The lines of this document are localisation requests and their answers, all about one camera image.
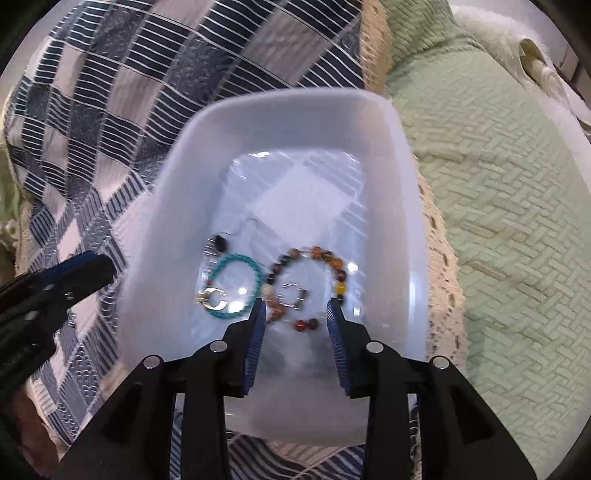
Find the jewelry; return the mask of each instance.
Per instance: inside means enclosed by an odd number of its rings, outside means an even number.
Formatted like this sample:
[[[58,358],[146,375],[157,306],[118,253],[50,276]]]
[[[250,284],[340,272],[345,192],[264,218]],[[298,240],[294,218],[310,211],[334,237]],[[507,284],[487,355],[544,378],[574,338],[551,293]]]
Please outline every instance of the jewelry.
[[[297,290],[297,299],[295,300],[295,303],[285,303],[285,298],[283,297],[283,295],[281,293],[278,293],[276,295],[277,301],[279,302],[280,305],[283,305],[286,308],[294,309],[294,310],[301,310],[301,306],[304,304],[304,300],[308,297],[308,291],[303,288],[300,288],[300,286],[294,282],[287,282],[281,286],[281,288],[290,288],[290,287],[295,287]]]
[[[308,296],[308,291],[300,288],[296,283],[284,283],[281,285],[282,288],[296,287],[298,289],[298,299],[296,302],[294,304],[286,304],[283,295],[275,294],[275,290],[273,288],[273,284],[275,283],[277,276],[283,272],[284,267],[287,267],[293,261],[299,260],[302,257],[302,254],[309,254],[310,258],[314,260],[321,260],[330,266],[330,268],[335,273],[335,296],[340,304],[342,304],[345,299],[344,295],[347,291],[347,285],[345,285],[347,272],[343,270],[342,259],[335,257],[330,250],[324,250],[318,246],[314,246],[309,250],[304,251],[300,251],[297,248],[290,248],[290,250],[287,252],[287,255],[280,256],[278,261],[273,264],[271,267],[271,272],[267,275],[265,285],[261,290],[267,301],[267,305],[271,309],[271,320],[279,320],[282,318],[285,315],[286,307],[293,308],[294,310],[300,310],[304,300]],[[294,324],[294,328],[299,332],[303,332],[308,328],[310,330],[316,330],[318,325],[318,319],[310,319],[308,321],[297,320]]]
[[[209,296],[214,292],[217,291],[220,295],[225,296],[226,292],[221,290],[220,288],[212,288],[211,285],[213,281],[216,279],[217,275],[224,269],[226,266],[231,262],[244,262],[249,265],[256,274],[256,286],[254,292],[248,297],[248,301],[245,303],[242,310],[239,312],[223,312],[222,310],[228,304],[226,301],[221,301],[215,307],[212,307],[209,304]],[[196,295],[196,301],[201,303],[211,314],[212,316],[219,318],[219,319],[233,319],[236,317],[241,317],[246,312],[249,312],[252,308],[252,305],[255,303],[256,298],[259,296],[261,292],[262,286],[262,270],[258,263],[256,263],[252,258],[247,257],[246,255],[241,254],[231,254],[227,257],[222,258],[222,260],[215,266],[209,276],[205,279],[205,286],[207,287],[202,292],[198,292]]]
[[[206,257],[219,257],[228,250],[228,241],[221,235],[214,235],[207,240],[203,248],[203,254]]]
[[[220,300],[218,304],[215,305],[215,307],[209,303],[209,297],[215,291],[217,291],[222,297],[225,297],[227,295],[226,292],[224,292],[221,288],[209,287],[203,291],[197,292],[197,294],[195,295],[195,301],[197,303],[202,304],[208,310],[223,310],[224,308],[226,308],[226,305],[228,305],[226,301]]]

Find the bracelet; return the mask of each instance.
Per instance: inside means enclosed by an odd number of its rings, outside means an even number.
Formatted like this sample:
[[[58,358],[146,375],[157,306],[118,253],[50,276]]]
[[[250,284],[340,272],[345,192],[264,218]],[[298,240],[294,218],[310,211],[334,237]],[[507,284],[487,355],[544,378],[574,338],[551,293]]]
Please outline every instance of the bracelet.
[[[347,272],[343,270],[343,260],[339,257],[335,257],[330,250],[323,250],[318,246],[312,247],[310,250],[304,252],[309,253],[310,258],[314,260],[321,260],[325,262],[335,272],[336,283],[334,292],[339,303],[342,304],[345,299],[345,292],[347,291],[347,286],[345,285]],[[292,262],[299,260],[302,257],[302,253],[303,252],[297,248],[290,248],[290,250],[287,252],[287,255],[282,255],[279,257],[279,260],[273,264],[271,267],[271,272],[267,275],[267,279],[265,281],[265,285],[262,286],[261,293],[267,301],[267,305],[269,305],[271,309],[270,321],[281,319],[285,315],[286,307],[293,308],[294,310],[300,310],[304,300],[308,296],[308,291],[300,288],[297,284],[293,282],[284,283],[281,285],[282,288],[296,287],[298,290],[298,298],[295,303],[287,304],[283,301],[283,296],[281,294],[275,294],[275,289],[273,287],[278,275],[283,272],[283,269]],[[303,332],[308,328],[310,330],[316,330],[318,325],[318,319],[315,318],[310,320],[296,320],[294,328],[299,332]]]
[[[226,293],[221,290],[220,288],[213,288],[212,284],[213,281],[216,279],[217,275],[231,262],[244,262],[249,265],[256,274],[256,286],[255,291],[248,297],[248,302],[244,305],[242,310],[239,312],[223,312],[222,310],[228,304],[225,301],[221,301],[218,305],[213,307],[209,303],[209,296],[214,292],[217,291],[220,295],[225,296]],[[217,266],[212,270],[209,274],[207,279],[205,279],[205,288],[203,291],[200,291],[195,296],[195,301],[201,303],[209,312],[210,315],[219,318],[219,319],[233,319],[236,317],[241,317],[246,312],[249,312],[252,306],[255,303],[256,298],[261,293],[261,286],[262,286],[262,270],[258,263],[256,263],[252,258],[247,257],[246,255],[241,254],[231,254],[227,257],[222,258],[222,260],[217,264]]]

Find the green bedspread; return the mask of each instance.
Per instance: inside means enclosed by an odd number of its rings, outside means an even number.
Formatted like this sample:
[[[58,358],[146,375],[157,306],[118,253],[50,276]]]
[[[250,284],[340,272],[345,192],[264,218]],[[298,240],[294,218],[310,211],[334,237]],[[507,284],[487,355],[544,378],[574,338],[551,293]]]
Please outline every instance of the green bedspread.
[[[591,412],[591,197],[554,125],[446,2],[384,4],[388,94],[460,261],[469,378],[544,478]]]

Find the black bead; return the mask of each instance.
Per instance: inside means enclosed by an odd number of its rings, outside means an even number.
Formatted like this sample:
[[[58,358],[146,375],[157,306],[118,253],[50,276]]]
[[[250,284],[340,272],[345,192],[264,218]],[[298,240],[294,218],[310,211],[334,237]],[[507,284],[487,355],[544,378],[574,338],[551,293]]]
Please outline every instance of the black bead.
[[[228,242],[221,235],[216,235],[213,237],[213,243],[216,245],[217,251],[221,254],[228,250]]]

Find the orange bead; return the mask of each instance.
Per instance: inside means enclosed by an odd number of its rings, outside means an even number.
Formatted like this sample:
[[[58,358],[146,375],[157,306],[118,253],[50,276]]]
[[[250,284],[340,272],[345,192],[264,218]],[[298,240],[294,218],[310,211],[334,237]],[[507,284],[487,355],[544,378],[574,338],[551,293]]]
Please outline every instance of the orange bead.
[[[308,328],[306,322],[304,320],[297,320],[294,323],[294,328],[298,331],[298,332],[303,332],[304,330],[306,330]]]
[[[285,315],[285,307],[283,305],[277,305],[277,307],[273,308],[271,313],[271,318],[273,320],[279,320]]]
[[[343,268],[343,261],[339,257],[334,257],[330,261],[330,266],[332,267],[333,270],[338,271],[341,268]]]
[[[270,309],[277,308],[277,306],[279,305],[279,302],[277,301],[277,298],[275,297],[275,295],[272,295],[267,298],[267,305]]]
[[[322,259],[322,249],[320,247],[312,247],[310,248],[310,256],[314,260]]]

